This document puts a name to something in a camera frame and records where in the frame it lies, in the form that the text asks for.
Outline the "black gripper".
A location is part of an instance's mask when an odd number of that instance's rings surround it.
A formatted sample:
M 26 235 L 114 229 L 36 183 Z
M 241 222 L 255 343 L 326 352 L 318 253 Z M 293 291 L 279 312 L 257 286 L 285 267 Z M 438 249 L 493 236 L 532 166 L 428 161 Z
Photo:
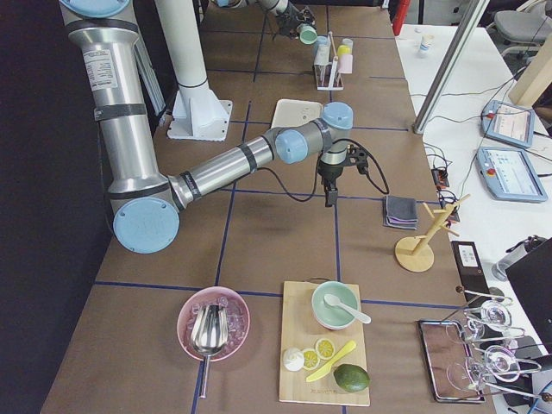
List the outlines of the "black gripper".
M 279 34 L 289 38 L 298 38 L 298 26 L 309 23 L 315 27 L 315 17 L 308 6 L 299 10 L 292 3 L 288 3 L 284 11 L 276 12 L 276 22 Z
M 321 177 L 324 186 L 325 206 L 332 207 L 337 203 L 336 181 L 342 175 L 343 169 L 349 166 L 348 150 L 328 151 L 317 162 L 317 173 Z

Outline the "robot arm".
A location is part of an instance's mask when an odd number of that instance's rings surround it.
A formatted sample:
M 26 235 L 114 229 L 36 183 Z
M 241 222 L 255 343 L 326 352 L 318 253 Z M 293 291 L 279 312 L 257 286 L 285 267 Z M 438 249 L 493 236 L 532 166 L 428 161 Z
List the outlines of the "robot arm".
M 219 8 L 226 9 L 239 9 L 258 4 L 263 12 L 274 15 L 279 35 L 299 39 L 305 45 L 314 44 L 317 40 L 316 19 L 308 7 L 298 9 L 288 0 L 218 0 L 215 4 Z
M 179 231 L 189 203 L 254 173 L 271 162 L 297 163 L 312 154 L 335 164 L 344 159 L 354 113 L 345 103 L 324 105 L 320 117 L 265 134 L 182 172 L 160 173 L 135 62 L 139 28 L 130 1 L 63 1 L 70 40 L 80 47 L 96 104 L 113 181 L 108 190 L 118 241 L 151 254 Z

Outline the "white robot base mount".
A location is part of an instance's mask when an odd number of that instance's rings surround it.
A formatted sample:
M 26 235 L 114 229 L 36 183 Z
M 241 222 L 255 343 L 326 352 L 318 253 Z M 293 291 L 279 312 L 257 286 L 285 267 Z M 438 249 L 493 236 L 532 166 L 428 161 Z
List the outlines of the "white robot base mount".
M 210 88 L 191 1 L 157 1 L 156 8 L 179 91 L 167 134 L 177 140 L 223 141 L 232 103 Z

